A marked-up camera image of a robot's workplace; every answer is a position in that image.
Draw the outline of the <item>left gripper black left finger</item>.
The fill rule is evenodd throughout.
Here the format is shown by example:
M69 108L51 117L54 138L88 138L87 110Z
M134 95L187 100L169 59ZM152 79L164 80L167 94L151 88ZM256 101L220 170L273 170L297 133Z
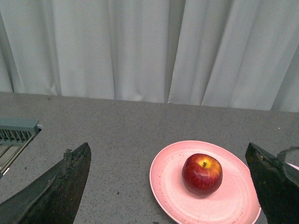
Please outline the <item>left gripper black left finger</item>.
M2 224L72 224L91 165L83 143L66 150L63 159L0 205Z

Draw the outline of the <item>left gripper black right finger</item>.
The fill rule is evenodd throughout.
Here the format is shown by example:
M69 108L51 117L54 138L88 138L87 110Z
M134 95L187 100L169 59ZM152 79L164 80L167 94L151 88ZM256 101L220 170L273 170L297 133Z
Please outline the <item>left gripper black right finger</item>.
M286 155L298 147L274 156L249 143L245 158L258 201L269 224L299 222L299 170L285 162Z

